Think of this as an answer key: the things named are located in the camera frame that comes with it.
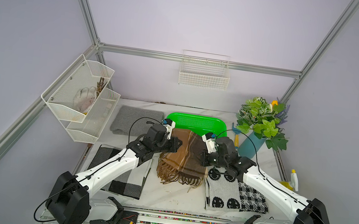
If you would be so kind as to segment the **brown plaid fringed scarf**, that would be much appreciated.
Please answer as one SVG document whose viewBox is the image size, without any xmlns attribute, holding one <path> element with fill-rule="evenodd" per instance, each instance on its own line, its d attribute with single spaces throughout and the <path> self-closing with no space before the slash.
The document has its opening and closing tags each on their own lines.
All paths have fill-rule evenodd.
<svg viewBox="0 0 359 224">
<path fill-rule="evenodd" d="M 207 168 L 200 158 L 207 151 L 200 135 L 191 130 L 173 129 L 173 136 L 182 141 L 175 153 L 160 154 L 157 165 L 157 176 L 161 184 L 180 183 L 191 188 L 198 188 L 207 177 Z"/>
</svg>

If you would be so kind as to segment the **white black smiley scarf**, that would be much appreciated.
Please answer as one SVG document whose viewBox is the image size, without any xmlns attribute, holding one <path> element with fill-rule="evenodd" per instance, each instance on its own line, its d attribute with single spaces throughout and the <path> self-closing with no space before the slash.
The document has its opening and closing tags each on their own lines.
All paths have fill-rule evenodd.
<svg viewBox="0 0 359 224">
<path fill-rule="evenodd" d="M 216 168 L 210 168 L 205 178 L 205 209 L 222 212 L 254 212 L 267 214 L 265 197 Z"/>
</svg>

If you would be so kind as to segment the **black white checked scarf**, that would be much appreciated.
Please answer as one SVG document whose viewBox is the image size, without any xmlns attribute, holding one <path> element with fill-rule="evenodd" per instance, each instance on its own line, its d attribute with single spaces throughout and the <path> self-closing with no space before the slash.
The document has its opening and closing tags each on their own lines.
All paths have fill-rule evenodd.
<svg viewBox="0 0 359 224">
<path fill-rule="evenodd" d="M 92 162 L 89 163 L 87 169 L 91 169 L 121 152 L 121 149 L 117 147 L 103 144 L 99 144 L 99 146 L 100 147 L 94 155 Z M 147 176 L 150 172 L 152 162 L 152 160 L 149 160 L 139 167 L 125 172 L 102 187 L 102 190 L 139 200 L 143 192 Z"/>
</svg>

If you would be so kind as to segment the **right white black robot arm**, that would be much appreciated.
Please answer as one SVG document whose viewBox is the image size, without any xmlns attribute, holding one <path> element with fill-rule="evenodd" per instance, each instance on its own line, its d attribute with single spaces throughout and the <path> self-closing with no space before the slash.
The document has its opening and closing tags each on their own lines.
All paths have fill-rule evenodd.
<svg viewBox="0 0 359 224">
<path fill-rule="evenodd" d="M 240 156 L 230 138 L 209 132 L 202 140 L 207 148 L 201 154 L 203 166 L 223 168 L 226 176 L 257 190 L 285 214 L 287 224 L 330 224 L 324 203 L 308 200 L 274 180 L 257 162 Z"/>
</svg>

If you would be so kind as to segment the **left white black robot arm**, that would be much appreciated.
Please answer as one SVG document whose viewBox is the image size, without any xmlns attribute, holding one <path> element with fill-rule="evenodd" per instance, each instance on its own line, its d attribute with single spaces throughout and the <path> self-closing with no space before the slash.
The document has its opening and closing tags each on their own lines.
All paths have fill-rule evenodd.
<svg viewBox="0 0 359 224">
<path fill-rule="evenodd" d="M 102 187 L 152 159 L 156 153 L 176 153 L 183 142 L 172 135 L 172 126 L 153 124 L 110 159 L 92 169 L 73 175 L 61 174 L 43 201 L 58 224 L 83 224 L 96 205 L 92 198 Z"/>
</svg>

